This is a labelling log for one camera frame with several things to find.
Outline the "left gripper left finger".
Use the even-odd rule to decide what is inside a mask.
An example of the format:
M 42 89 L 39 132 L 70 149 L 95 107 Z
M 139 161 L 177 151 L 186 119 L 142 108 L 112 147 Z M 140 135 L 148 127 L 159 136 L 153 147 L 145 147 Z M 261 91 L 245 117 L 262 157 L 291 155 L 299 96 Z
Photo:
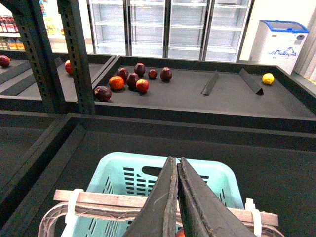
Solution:
M 144 206 L 123 234 L 125 237 L 173 237 L 176 233 L 178 172 L 168 157 Z

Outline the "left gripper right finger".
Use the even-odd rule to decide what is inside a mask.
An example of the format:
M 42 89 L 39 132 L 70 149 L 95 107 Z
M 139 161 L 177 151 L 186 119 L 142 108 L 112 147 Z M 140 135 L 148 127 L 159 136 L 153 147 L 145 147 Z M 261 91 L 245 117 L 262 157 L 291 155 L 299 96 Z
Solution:
M 220 201 L 187 159 L 177 164 L 178 196 L 186 237 L 253 237 L 255 234 Z

